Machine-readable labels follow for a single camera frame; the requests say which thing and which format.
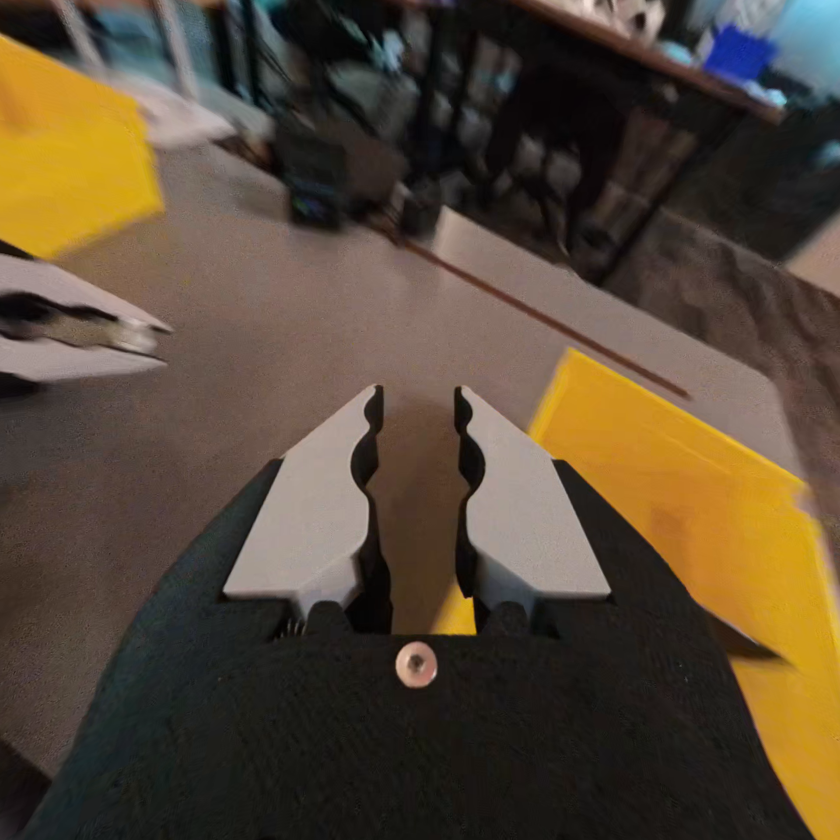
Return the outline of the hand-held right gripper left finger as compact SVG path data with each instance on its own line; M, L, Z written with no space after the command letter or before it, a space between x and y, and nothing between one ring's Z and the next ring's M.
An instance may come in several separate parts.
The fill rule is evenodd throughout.
M281 457L224 583L228 600L347 609L373 585L386 563L367 485L383 419L384 390L368 385Z

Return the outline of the yellow plastic bin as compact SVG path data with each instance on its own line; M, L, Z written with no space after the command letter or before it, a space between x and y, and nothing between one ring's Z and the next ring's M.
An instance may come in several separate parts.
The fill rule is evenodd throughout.
M164 211L139 105L1 37L1 239L42 259Z
M569 351L529 433L612 593L487 640L479 811L502 836L838 838L838 607L808 487ZM500 630L457 578L439 634Z

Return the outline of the black battery pack with display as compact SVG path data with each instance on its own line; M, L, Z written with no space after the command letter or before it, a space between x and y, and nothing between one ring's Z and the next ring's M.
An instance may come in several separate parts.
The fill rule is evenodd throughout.
M287 154L285 184L290 220L298 226L340 230L347 203L345 149L320 138L296 142Z

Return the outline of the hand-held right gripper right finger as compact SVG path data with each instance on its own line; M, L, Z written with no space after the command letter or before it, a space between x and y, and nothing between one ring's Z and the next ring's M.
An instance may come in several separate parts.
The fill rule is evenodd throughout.
M532 614L545 601L603 602L612 593L550 454L467 386L455 389L458 509L455 568L466 598Z

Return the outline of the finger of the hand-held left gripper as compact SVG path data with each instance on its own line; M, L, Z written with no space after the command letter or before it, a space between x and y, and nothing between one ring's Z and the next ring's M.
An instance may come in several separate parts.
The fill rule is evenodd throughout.
M167 329L2 331L3 373L29 382L136 375L165 367L158 354Z
M1 255L2 296L25 293L63 308L88 308L162 333L172 327L148 312L93 286L72 273L38 259Z

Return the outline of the blue storage bin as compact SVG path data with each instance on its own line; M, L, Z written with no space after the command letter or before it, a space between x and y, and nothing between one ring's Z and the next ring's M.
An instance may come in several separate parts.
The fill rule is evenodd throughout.
M769 38L757 37L734 25L710 30L710 49L702 69L712 76L731 82L757 81L778 54Z

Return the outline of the black blue charger device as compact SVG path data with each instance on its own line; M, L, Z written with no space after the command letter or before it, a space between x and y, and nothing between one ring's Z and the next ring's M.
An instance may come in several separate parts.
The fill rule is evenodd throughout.
M407 238L427 238L438 224L443 205L439 182L425 181L408 189L403 198L398 221L400 233Z

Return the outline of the dark monitor with wooden edge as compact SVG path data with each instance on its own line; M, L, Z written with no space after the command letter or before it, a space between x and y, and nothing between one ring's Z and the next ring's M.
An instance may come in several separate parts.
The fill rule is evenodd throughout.
M417 177L466 171L466 147L458 139L458 128L481 37L513 49L520 57L557 59L563 67L589 74L625 97L639 93L643 79L675 87L677 104L669 108L666 120L673 130L692 134L695 146L647 199L645 210L613 247L595 279L598 286L623 267L680 182L716 153L741 121L753 117L777 127L785 120L784 108L763 103L721 77L681 64L638 38L563 10L556 2L427 2L426 7L430 40L410 132L412 174ZM448 26L465 31L466 40L459 52L460 78L450 100L448 123L439 129L433 109L442 84Z

